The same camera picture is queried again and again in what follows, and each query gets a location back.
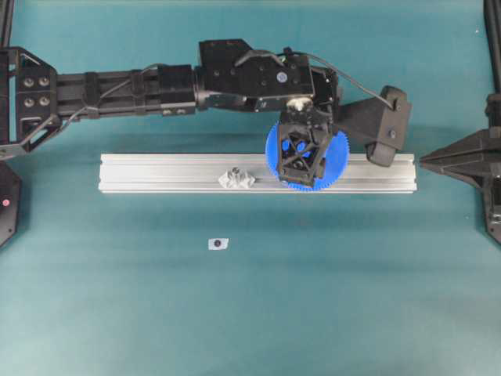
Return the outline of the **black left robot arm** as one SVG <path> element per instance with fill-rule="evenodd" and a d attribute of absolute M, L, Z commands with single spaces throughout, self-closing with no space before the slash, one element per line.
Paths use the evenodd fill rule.
<path fill-rule="evenodd" d="M 77 119 L 194 114 L 210 108 L 276 112 L 265 144 L 272 173 L 297 190 L 321 190 L 348 164 L 347 136 L 335 125 L 337 74 L 308 55 L 251 48 L 241 39 L 199 44 L 197 66 L 156 64 L 125 72 L 64 74 L 57 114 Z"/>

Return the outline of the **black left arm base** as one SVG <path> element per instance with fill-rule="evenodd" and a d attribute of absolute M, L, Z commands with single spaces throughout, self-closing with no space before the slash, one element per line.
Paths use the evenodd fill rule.
<path fill-rule="evenodd" d="M 56 70 L 25 49 L 1 49 L 1 245 L 15 234 L 21 178 L 7 161 L 29 154 L 61 126 Z"/>

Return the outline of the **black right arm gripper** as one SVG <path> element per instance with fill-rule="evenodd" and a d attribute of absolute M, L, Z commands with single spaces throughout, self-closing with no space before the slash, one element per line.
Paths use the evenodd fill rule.
<path fill-rule="evenodd" d="M 486 232 L 500 242 L 500 94 L 488 96 L 488 127 L 420 158 L 420 166 L 476 188 Z"/>

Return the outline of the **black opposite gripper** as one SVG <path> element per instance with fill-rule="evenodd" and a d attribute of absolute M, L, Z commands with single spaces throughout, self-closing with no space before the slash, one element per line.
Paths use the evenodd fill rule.
<path fill-rule="evenodd" d="M 314 186 L 338 119 L 337 68 L 311 54 L 251 54 L 242 58 L 242 110 L 280 112 L 278 179 Z"/>

